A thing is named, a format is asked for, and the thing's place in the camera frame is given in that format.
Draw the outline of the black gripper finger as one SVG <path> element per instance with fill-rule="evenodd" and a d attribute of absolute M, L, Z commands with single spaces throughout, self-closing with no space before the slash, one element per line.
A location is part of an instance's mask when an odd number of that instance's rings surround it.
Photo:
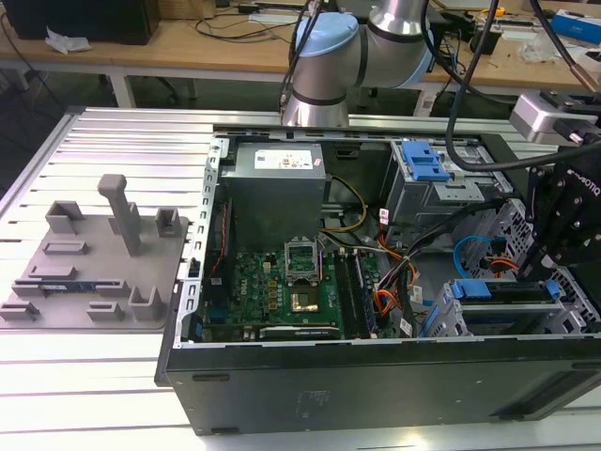
<path fill-rule="evenodd" d="M 555 211 L 562 193 L 562 181 L 550 166 L 536 166 L 529 171 L 526 198 L 526 222 L 532 225 L 532 245 L 520 266 L 521 280 L 543 280 L 548 277 L 552 259 L 548 256 L 557 241 Z"/>
<path fill-rule="evenodd" d="M 543 235 L 541 245 L 544 268 L 569 267 L 600 259 L 600 225 L 581 222 L 554 226 Z"/>

